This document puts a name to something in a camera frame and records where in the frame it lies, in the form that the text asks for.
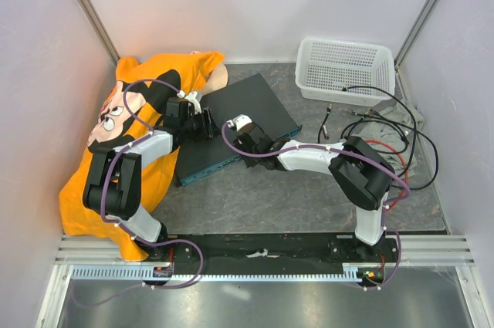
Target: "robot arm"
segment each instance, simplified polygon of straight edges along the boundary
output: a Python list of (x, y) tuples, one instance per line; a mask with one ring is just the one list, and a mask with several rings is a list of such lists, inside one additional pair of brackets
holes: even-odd
[(271, 157), (242, 156), (248, 167), (262, 164), (270, 170), (306, 170), (333, 175), (348, 199), (356, 206), (357, 227), (355, 235), (367, 245), (376, 245), (383, 235), (383, 203), (387, 199), (392, 179), (374, 166), (356, 158), (332, 152), (330, 148), (348, 150), (375, 161), (394, 172), (374, 149), (359, 137), (350, 137), (345, 143), (311, 144), (296, 140), (272, 141), (264, 131), (245, 115), (228, 122), (237, 131), (235, 147), (249, 154), (266, 154), (280, 151)]
[[(187, 139), (208, 139), (219, 134), (209, 109), (201, 108), (200, 99), (201, 94), (198, 92), (189, 93), (184, 98), (170, 98), (163, 115), (164, 126), (155, 127), (145, 141), (130, 144), (131, 148), (120, 155), (111, 173), (105, 217), (124, 225), (147, 242), (167, 241), (167, 229), (140, 203), (142, 170), (158, 158), (175, 151)], [(100, 214), (103, 184), (110, 164), (117, 152), (125, 147), (101, 148), (94, 152), (83, 192), (86, 208)], [(136, 242), (152, 259), (160, 259), (166, 252)]]

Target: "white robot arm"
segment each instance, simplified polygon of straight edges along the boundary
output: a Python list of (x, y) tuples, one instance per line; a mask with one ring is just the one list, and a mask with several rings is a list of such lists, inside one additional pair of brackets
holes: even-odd
[(394, 171), (391, 165), (363, 140), (351, 137), (346, 143), (336, 144), (305, 144), (297, 140), (272, 141), (245, 115), (240, 115), (227, 124), (237, 131), (234, 146), (238, 148), (237, 151), (241, 150), (247, 154), (243, 158), (248, 167), (262, 164), (271, 170), (305, 170), (333, 175), (350, 201), (356, 205), (356, 237), (367, 245), (379, 242), (384, 232), (383, 203), (387, 200), (392, 179), (363, 161), (346, 157), (343, 155), (344, 150), (364, 155), (389, 171)]

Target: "red cable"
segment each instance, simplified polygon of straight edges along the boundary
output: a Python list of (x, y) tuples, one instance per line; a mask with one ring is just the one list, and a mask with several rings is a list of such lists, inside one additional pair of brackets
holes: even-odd
[[(379, 145), (382, 145), (383, 147), (386, 147), (387, 149), (393, 151), (396, 153), (396, 155), (398, 156), (398, 158), (400, 158), (400, 161), (401, 161), (401, 164), (403, 164), (403, 168), (406, 168), (407, 167), (407, 164), (406, 162), (404, 161), (403, 157), (401, 156), (401, 154), (398, 153), (398, 151), (396, 149), (394, 149), (391, 145), (388, 145), (386, 143), (383, 143), (382, 141), (379, 141), (379, 140), (366, 140), (366, 143), (372, 143), (372, 144), (379, 144)], [(404, 173), (404, 182), (408, 184), (408, 171)], [(404, 194), (406, 193), (405, 189), (402, 189), (401, 190), (401, 193), (400, 193), (400, 197), (403, 197)], [(389, 208), (386, 210), (386, 211), (389, 211), (391, 210), (394, 206), (396, 206), (396, 204), (399, 202), (399, 200), (397, 199), (396, 201), (394, 201), (391, 206), (389, 206)]]

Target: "orange t-shirt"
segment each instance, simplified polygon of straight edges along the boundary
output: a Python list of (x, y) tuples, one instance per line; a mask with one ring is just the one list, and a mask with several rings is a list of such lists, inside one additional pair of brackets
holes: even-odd
[[(123, 91), (139, 79), (162, 79), (186, 93), (201, 90), (205, 77), (223, 60), (217, 52), (195, 54), (159, 54), (139, 64), (135, 58), (122, 58), (117, 64), (117, 83), (103, 104), (88, 139), (88, 146), (76, 173), (59, 195), (63, 229), (67, 235), (94, 235), (110, 238), (120, 247), (122, 257), (129, 262), (141, 261), (147, 253), (130, 236), (113, 224), (106, 224), (99, 214), (83, 205), (83, 191), (94, 148), (119, 147), (146, 134), (147, 128), (133, 119), (123, 105)], [(146, 82), (133, 86), (127, 93), (129, 107), (139, 118), (153, 126), (161, 116), (166, 100), (175, 93), (158, 83)], [(178, 150), (161, 157), (142, 172), (141, 204), (152, 212), (161, 202), (173, 177)]]

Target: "wire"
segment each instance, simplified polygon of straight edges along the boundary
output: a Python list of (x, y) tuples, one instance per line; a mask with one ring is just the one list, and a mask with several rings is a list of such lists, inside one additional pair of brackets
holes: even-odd
[[(403, 168), (406, 167), (406, 163), (403, 159), (403, 157), (401, 156), (401, 154), (399, 154), (396, 149), (394, 149), (391, 145), (389, 144), (386, 144), (386, 143), (383, 143), (382, 141), (379, 141), (379, 140), (366, 140), (366, 143), (370, 143), (370, 144), (379, 144), (379, 145), (382, 145), (383, 147), (386, 147), (387, 149), (389, 150), (392, 150), (393, 152), (396, 153), (396, 155), (398, 156), (398, 158), (400, 159), (401, 161), (401, 164), (403, 164)], [(408, 172), (406, 172), (404, 174), (404, 182), (408, 184)], [(404, 195), (404, 189), (401, 190), (401, 193), (400, 193), (400, 196)], [(394, 201), (390, 206), (389, 208), (386, 209), (386, 211), (389, 211), (391, 210), (394, 206), (396, 206), (396, 204), (398, 203), (398, 200)]]
[[(404, 107), (404, 109), (408, 112), (408, 114), (410, 114), (410, 118), (411, 118), (412, 122), (414, 123), (414, 131), (417, 131), (417, 120), (415, 119), (414, 114), (411, 112), (411, 110), (401, 100), (399, 100), (393, 94), (389, 93), (386, 90), (382, 90), (381, 88), (376, 87), (376, 86), (358, 86), (358, 85), (356, 85), (356, 86), (349, 86), (349, 87), (343, 88), (343, 91), (348, 91), (350, 89), (373, 89), (373, 90), (380, 91), (380, 92), (382, 92), (382, 93), (390, 96), (391, 98), (393, 98), (394, 100), (396, 100), (397, 103), (401, 104), (401, 106)], [(405, 175), (405, 173), (410, 169), (411, 160), (414, 157), (415, 144), (416, 144), (416, 142), (417, 142), (417, 134), (414, 134), (414, 137), (413, 137), (413, 139), (411, 141), (410, 158), (408, 159), (407, 167), (403, 170), (403, 172), (401, 174), (398, 175), (399, 177)]]
[(228, 121), (225, 122), (223, 124), (223, 126), (222, 126), (223, 140), (225, 141), (225, 144), (231, 150), (233, 150), (234, 152), (236, 152), (238, 154), (241, 154), (242, 156), (251, 157), (251, 158), (267, 158), (267, 157), (274, 157), (274, 156), (277, 156), (277, 155), (282, 154), (282, 153), (285, 153), (285, 152), (290, 152), (292, 150), (307, 149), (307, 148), (313, 148), (313, 149), (330, 151), (330, 152), (333, 152), (333, 153), (342, 154), (344, 156), (357, 158), (357, 159), (359, 159), (359, 160), (361, 160), (361, 161), (363, 161), (363, 162), (365, 162), (365, 163), (367, 163), (367, 164), (369, 164), (371, 166), (374, 166), (378, 170), (383, 171), (387, 176), (389, 176), (393, 180), (397, 181), (399, 183), (399, 185), (401, 185), (403, 187), (403, 189), (406, 190), (406, 193), (405, 193), (404, 196), (402, 196), (402, 197), (396, 197), (396, 198), (389, 198), (389, 199), (387, 199), (384, 202), (384, 205), (386, 205), (387, 203), (393, 202), (393, 201), (395, 201), (397, 199), (403, 200), (403, 199), (408, 198), (410, 196), (410, 188), (408, 187), (408, 185), (403, 180), (401, 180), (401, 178), (399, 176), (397, 176), (394, 172), (389, 171), (387, 168), (385, 168), (384, 166), (382, 166), (378, 162), (373, 161), (370, 158), (367, 158), (365, 156), (362, 156), (361, 154), (350, 152), (348, 150), (340, 150), (340, 149), (336, 149), (336, 148), (329, 148), (328, 146), (319, 145), (319, 144), (300, 144), (298, 146), (283, 148), (283, 149), (280, 149), (280, 150), (278, 150), (276, 152), (269, 152), (269, 153), (264, 153), (264, 154), (248, 153), (248, 152), (244, 152), (243, 150), (239, 150), (237, 147), (235, 147), (232, 143), (230, 143), (228, 141), (228, 138), (226, 137), (226, 127), (227, 126), (228, 126)]
[[(175, 86), (171, 85), (170, 83), (166, 83), (165, 81), (161, 81), (159, 79), (140, 79), (138, 81), (135, 81), (135, 82), (131, 83), (125, 89), (125, 91), (123, 92), (123, 101), (124, 101), (123, 104), (124, 104), (125, 108), (127, 108), (128, 112), (130, 113), (130, 115), (134, 119), (136, 119), (137, 121), (141, 122), (150, 131), (146, 135), (144, 135), (143, 137), (140, 137), (139, 139), (136, 139), (135, 141), (133, 141), (133, 142), (125, 145), (124, 147), (122, 147), (122, 149), (120, 149), (120, 151), (118, 151), (117, 154), (115, 154), (115, 157), (110, 162), (110, 166), (108, 167), (107, 175), (106, 175), (106, 177), (104, 179), (104, 182), (103, 182), (103, 190), (102, 190), (102, 193), (101, 193), (101, 203), (100, 203), (100, 216), (101, 216), (101, 219), (103, 220), (103, 222), (105, 222), (105, 223), (114, 223), (114, 224), (120, 226), (120, 228), (122, 230), (124, 230), (128, 235), (130, 235), (130, 237), (133, 240), (138, 240), (139, 242), (141, 242), (141, 243), (143, 243), (145, 245), (149, 245), (150, 247), (163, 247), (163, 246), (167, 246), (167, 245), (176, 245), (176, 244), (186, 244), (186, 245), (192, 246), (198, 252), (198, 254), (199, 254), (199, 260), (200, 260), (198, 271), (195, 273), (195, 275), (192, 276), (192, 278), (190, 278), (188, 281), (183, 282), (183, 283), (180, 283), (180, 284), (177, 284), (177, 285), (173, 285), (173, 286), (154, 286), (154, 288), (159, 288), (159, 289), (180, 289), (180, 288), (184, 288), (184, 287), (187, 287), (187, 286), (190, 286), (190, 285), (194, 284), (195, 281), (198, 279), (198, 277), (201, 275), (202, 269), (204, 268), (204, 255), (202, 254), (201, 249), (195, 243), (193, 243), (191, 241), (188, 241), (187, 239), (173, 239), (173, 240), (170, 240), (170, 241), (159, 242), (159, 243), (149, 242), (146, 239), (143, 239), (143, 238), (139, 237), (138, 235), (134, 234), (130, 229), (128, 229), (124, 224), (121, 224), (118, 220), (113, 220), (113, 219), (107, 218), (106, 209), (105, 209), (106, 203), (107, 203), (108, 187), (110, 186), (110, 182), (111, 182), (113, 170), (115, 169), (115, 166), (117, 165), (118, 160), (120, 159), (120, 157), (125, 152), (127, 152), (128, 150), (130, 150), (132, 147), (135, 147), (135, 146), (143, 143), (144, 141), (150, 139), (153, 136), (153, 132), (154, 132), (153, 127), (149, 123), (147, 123), (147, 122), (143, 121), (141, 118), (139, 118), (130, 109), (130, 107), (129, 107), (128, 103), (127, 103), (127, 100), (126, 100), (127, 91), (133, 85), (136, 85), (138, 83), (147, 82), (147, 81), (160, 83), (162, 85), (165, 85), (165, 86), (170, 87), (176, 93), (180, 93), (180, 90), (178, 90)], [(130, 288), (129, 289), (125, 289), (125, 290), (123, 290), (123, 292), (122, 291), (121, 292), (122, 293), (125, 293), (127, 290), (130, 290)], [(109, 299), (105, 299), (103, 302), (100, 303), (100, 305), (103, 304), (103, 303), (106, 303), (106, 302), (110, 301), (112, 298), (117, 297), (120, 294), (121, 293), (119, 292), (118, 294), (111, 296)]]
[(326, 108), (326, 116), (324, 117), (324, 120), (323, 122), (321, 123), (321, 127), (319, 128), (319, 133), (317, 133), (317, 143), (320, 144), (321, 142), (321, 133), (324, 133), (324, 137), (326, 139), (328, 139), (329, 137), (326, 135), (326, 132), (324, 130), (325, 126), (324, 124), (326, 123), (327, 121), (327, 117), (330, 116), (331, 114), (331, 109), (333, 108), (333, 104), (330, 104), (327, 108)]
[(394, 264), (393, 271), (389, 275), (387, 279), (385, 279), (379, 286), (375, 287), (367, 287), (367, 290), (379, 290), (381, 287), (386, 286), (396, 275), (396, 271), (398, 270), (398, 266), (400, 265), (401, 262), (401, 238), (400, 234), (398, 233), (398, 230), (396, 229), (388, 229), (386, 233), (394, 233), (396, 235), (396, 243), (398, 245), (398, 257), (396, 259), (396, 264)]
[(376, 111), (372, 111), (373, 113), (377, 114), (377, 116), (367, 116), (367, 115), (361, 115), (361, 116), (365, 116), (366, 120), (359, 120), (359, 121), (356, 121), (354, 123), (351, 123), (350, 125), (348, 125), (347, 127), (345, 127), (345, 129), (343, 129), (343, 131), (346, 131), (347, 128), (353, 124), (359, 124), (359, 123), (369, 123), (369, 122), (376, 122), (376, 123), (383, 123), (383, 124), (388, 124), (388, 121), (389, 123), (392, 123), (394, 125), (396, 125), (397, 127), (403, 127), (405, 129), (409, 129), (411, 130), (411, 132), (413, 132), (414, 134), (417, 133), (418, 135), (422, 136), (424, 139), (426, 139), (430, 145), (432, 146), (432, 150), (434, 151), (434, 156), (435, 156), (435, 169), (434, 169), (434, 174), (432, 175), (432, 178), (430, 181), (428, 181), (426, 184), (423, 184), (419, 187), (414, 187), (414, 188), (410, 188), (411, 191), (420, 191), (421, 189), (425, 189), (429, 186), (432, 185), (432, 183), (434, 182), (434, 180), (436, 179), (436, 177), (438, 176), (438, 172), (439, 172), (439, 153), (438, 153), (438, 148), (435, 146), (434, 142), (432, 141), (432, 139), (430, 137), (428, 137), (427, 135), (425, 135), (424, 133), (422, 133), (420, 130), (414, 130), (413, 127), (410, 127), (408, 125), (405, 125), (404, 123), (401, 123), (401, 122), (396, 122), (396, 121), (393, 121), (393, 120), (388, 120), (387, 118), (385, 117), (382, 117), (379, 113), (377, 113)]
[(381, 267), (378, 269), (378, 272), (384, 269), (385, 265), (386, 265), (386, 258), (384, 257), (384, 253), (381, 253)]
[(121, 291), (117, 292), (117, 293), (114, 293), (113, 295), (107, 297), (106, 299), (103, 299), (101, 301), (99, 301), (98, 303), (91, 303), (91, 304), (85, 304), (85, 303), (80, 303), (75, 294), (74, 294), (74, 286), (70, 286), (70, 291), (69, 291), (69, 295), (70, 295), (70, 298), (72, 299), (72, 301), (74, 302), (74, 304), (79, 307), (80, 309), (94, 309), (98, 306), (101, 306), (109, 301), (111, 301), (112, 299), (115, 299), (117, 298), (118, 296), (122, 296), (124, 293), (126, 292), (129, 292), (131, 291), (132, 289), (136, 289), (138, 287), (142, 287), (142, 283), (139, 283), (139, 284), (133, 284), (132, 286), (128, 286), (127, 288), (124, 288), (122, 289)]
[(139, 79), (138, 81), (134, 81), (133, 83), (131, 83), (129, 86), (127, 86), (125, 88), (125, 90), (123, 91), (123, 104), (125, 106), (125, 108), (127, 109), (127, 111), (129, 112), (129, 114), (137, 121), (139, 121), (140, 123), (142, 123), (145, 127), (147, 127), (150, 131), (154, 131), (153, 127), (147, 123), (146, 121), (142, 120), (141, 118), (139, 118), (138, 115), (136, 115), (132, 109), (129, 107), (129, 104), (127, 103), (127, 92), (130, 90), (130, 88), (134, 85), (137, 85), (138, 83), (145, 83), (147, 81), (151, 81), (152, 83), (160, 83), (161, 85), (165, 85), (165, 86), (168, 86), (170, 89), (172, 89), (173, 91), (175, 91), (176, 93), (180, 93), (180, 90), (177, 89), (175, 86), (171, 85), (170, 83), (166, 83), (165, 81), (161, 81), (160, 79)]
[[(353, 122), (351, 123), (350, 125), (346, 126), (343, 131), (341, 132), (341, 135), (340, 135), (340, 139), (348, 139), (348, 137), (351, 135), (352, 131), (354, 130), (354, 128), (356, 126), (358, 126), (359, 124), (361, 123), (369, 123), (369, 122), (373, 122), (373, 120), (364, 120), (364, 117), (362, 117), (360, 120), (356, 121), (356, 122)], [(388, 122), (380, 122), (384, 125), (388, 125), (390, 128), (392, 128), (394, 131), (396, 131), (398, 133), (398, 135), (400, 135), (401, 137), (401, 141), (403, 141), (404, 143), (404, 148), (400, 151), (393, 151), (393, 152), (383, 152), (382, 150), (375, 150), (376, 152), (378, 153), (383, 153), (383, 154), (401, 154), (401, 153), (404, 153), (407, 149), (408, 149), (408, 146), (410, 145), (408, 143), (408, 139), (407, 139), (407, 136), (406, 134), (404, 133), (404, 131), (400, 128), (400, 127), (396, 127), (395, 125), (393, 125), (392, 123), (388, 123)], [(348, 132), (347, 136), (345, 137), (344, 134), (347, 132), (348, 128), (349, 127), (352, 127), (351, 130)]]

